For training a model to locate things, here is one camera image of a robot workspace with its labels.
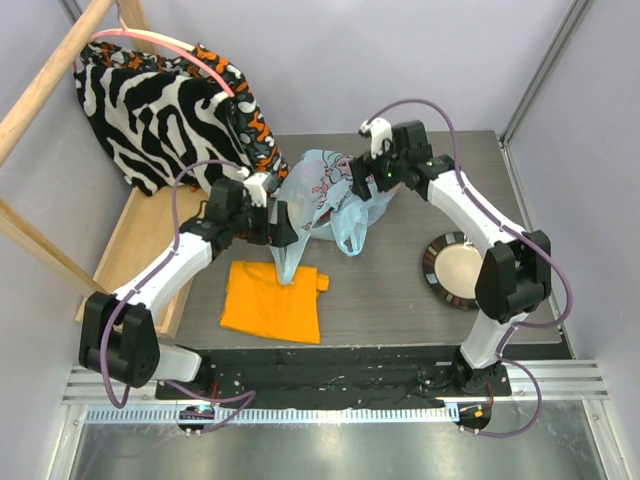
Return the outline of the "light blue printed plastic bag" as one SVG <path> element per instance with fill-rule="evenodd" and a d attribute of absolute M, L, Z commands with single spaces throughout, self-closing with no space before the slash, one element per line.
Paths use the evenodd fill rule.
<path fill-rule="evenodd" d="M 280 284 L 289 285 L 309 240 L 333 241 L 349 256 L 360 254 L 368 228 L 385 213 L 399 188 L 380 192 L 367 178 L 371 198 L 363 200 L 351 190 L 350 163 L 354 158 L 340 152 L 311 149 L 301 156 L 281 185 L 278 198 L 287 203 L 288 215 L 298 240 L 271 249 Z"/>

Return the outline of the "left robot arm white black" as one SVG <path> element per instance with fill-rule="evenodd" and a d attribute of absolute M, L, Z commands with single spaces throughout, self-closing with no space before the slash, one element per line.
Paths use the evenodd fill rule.
<path fill-rule="evenodd" d="M 202 356 L 160 343 L 157 318 L 234 240 L 273 247 L 297 241 L 286 203 L 268 197 L 270 181 L 267 173 L 216 181 L 203 215 L 184 222 L 173 242 L 145 270 L 112 294 L 93 293 L 84 306 L 80 365 L 132 388 L 151 380 L 174 380 L 190 398 L 205 397 L 213 375 L 202 367 Z"/>

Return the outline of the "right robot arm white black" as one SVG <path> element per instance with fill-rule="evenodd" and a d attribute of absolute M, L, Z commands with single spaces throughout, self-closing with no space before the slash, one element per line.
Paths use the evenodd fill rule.
<path fill-rule="evenodd" d="M 359 133 L 370 145 L 350 163 L 354 194 L 368 200 L 373 189 L 403 184 L 446 214 L 482 257 L 474 287 L 479 313 L 451 365 L 457 391 L 481 392 L 496 375 L 514 327 L 551 293 L 550 240 L 542 231 L 524 232 L 456 170 L 451 157 L 435 156 L 421 122 L 391 125 L 377 117 L 364 121 Z"/>

